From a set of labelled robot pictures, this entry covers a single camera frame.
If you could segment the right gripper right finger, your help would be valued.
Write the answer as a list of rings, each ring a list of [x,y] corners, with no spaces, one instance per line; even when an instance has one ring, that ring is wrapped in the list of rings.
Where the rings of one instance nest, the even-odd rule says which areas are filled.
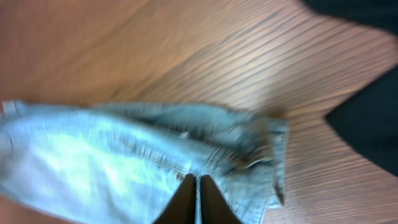
[[[200,179],[202,224],[241,224],[209,175]]]

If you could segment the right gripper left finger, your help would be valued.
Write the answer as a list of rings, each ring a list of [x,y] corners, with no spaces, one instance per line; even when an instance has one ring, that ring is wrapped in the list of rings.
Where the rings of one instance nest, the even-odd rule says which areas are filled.
[[[194,224],[196,178],[188,174],[154,224]]]

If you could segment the light blue denim shorts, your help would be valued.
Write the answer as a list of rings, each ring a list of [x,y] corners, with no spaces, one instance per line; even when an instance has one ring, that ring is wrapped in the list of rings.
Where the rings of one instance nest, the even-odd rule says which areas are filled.
[[[1,194],[80,223],[152,223],[183,178],[209,175],[239,221],[284,204],[283,120],[204,104],[89,108],[6,101]]]

